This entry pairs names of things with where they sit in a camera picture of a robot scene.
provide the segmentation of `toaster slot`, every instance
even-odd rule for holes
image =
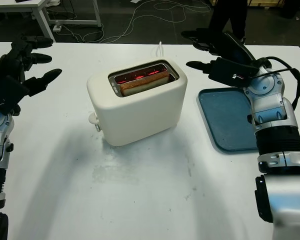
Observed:
[[[118,97],[138,94],[179,79],[171,65],[159,60],[139,65],[108,76],[109,83]]]

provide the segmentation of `bread slice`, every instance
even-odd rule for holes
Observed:
[[[168,71],[163,71],[121,84],[120,91],[122,96],[126,97],[167,84],[169,79],[170,73]]]

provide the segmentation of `black pants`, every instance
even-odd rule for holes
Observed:
[[[233,34],[241,40],[246,34],[247,11],[247,0],[218,0],[214,6],[209,29],[222,32],[230,19]]]

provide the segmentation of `white desk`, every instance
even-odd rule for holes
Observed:
[[[277,56],[300,70],[296,46],[247,46],[256,58]],[[191,45],[164,45],[188,77],[178,125],[122,147],[111,147],[88,122],[86,81],[99,71],[156,55],[156,45],[55,43],[40,53],[62,74],[46,91],[25,97],[10,135],[6,176],[10,240],[270,240],[258,216],[256,152],[227,154],[211,142],[197,104],[200,90],[220,88],[188,61],[214,56]],[[10,44],[0,43],[0,56]],[[277,63],[276,69],[282,68]],[[286,96],[296,81],[283,72]],[[300,100],[296,108],[300,128]]]
[[[55,37],[52,34],[49,24],[46,20],[45,5],[48,0],[30,0],[23,2],[16,2],[15,0],[0,0],[0,13],[9,12],[33,12],[42,33],[45,37],[51,38],[54,42]]]

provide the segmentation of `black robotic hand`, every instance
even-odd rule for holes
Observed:
[[[210,63],[187,62],[187,66],[209,74],[211,80],[232,87],[246,88],[250,77],[255,76],[261,65],[271,67],[270,62],[256,60],[248,49],[230,32],[216,32],[208,28],[183,31],[181,35],[193,41],[193,46],[212,55],[220,56]]]
[[[48,48],[53,40],[41,36],[21,36],[11,44],[11,51],[0,58],[0,113],[19,115],[18,102],[46,90],[49,83],[56,79],[61,69],[47,72],[42,78],[31,77],[25,80],[25,71],[33,64],[45,64],[52,58],[40,53],[31,53],[33,49]]]

